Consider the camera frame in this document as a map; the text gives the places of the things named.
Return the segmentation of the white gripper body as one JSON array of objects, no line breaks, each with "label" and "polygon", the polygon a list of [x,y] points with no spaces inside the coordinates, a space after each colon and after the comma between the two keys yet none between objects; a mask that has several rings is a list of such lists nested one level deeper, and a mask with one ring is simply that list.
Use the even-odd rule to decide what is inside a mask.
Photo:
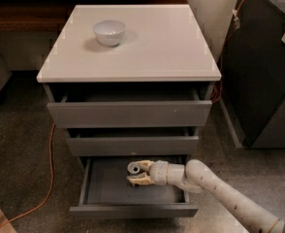
[{"label": "white gripper body", "polygon": [[168,171],[169,163],[167,161],[156,161],[154,162],[150,169],[149,175],[151,180],[156,185],[166,185],[167,181],[167,171]]}]

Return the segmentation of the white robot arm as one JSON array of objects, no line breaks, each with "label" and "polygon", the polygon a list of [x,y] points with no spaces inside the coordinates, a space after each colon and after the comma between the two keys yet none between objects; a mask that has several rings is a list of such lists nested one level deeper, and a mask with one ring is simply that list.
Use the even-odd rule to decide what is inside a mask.
[{"label": "white robot arm", "polygon": [[185,165],[141,160],[128,164],[131,185],[174,185],[183,191],[209,191],[250,233],[285,233],[285,221],[218,178],[202,161]]}]

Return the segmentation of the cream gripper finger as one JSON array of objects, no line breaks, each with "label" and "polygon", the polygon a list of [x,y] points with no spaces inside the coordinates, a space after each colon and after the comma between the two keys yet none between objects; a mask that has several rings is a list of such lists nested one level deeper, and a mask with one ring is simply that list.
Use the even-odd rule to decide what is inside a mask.
[{"label": "cream gripper finger", "polygon": [[141,160],[141,161],[138,161],[137,164],[140,166],[141,170],[149,172],[151,166],[153,165],[153,161],[151,161],[151,160]]},{"label": "cream gripper finger", "polygon": [[154,184],[154,181],[147,173],[142,173],[136,176],[128,176],[127,181],[132,186],[148,186]]}]

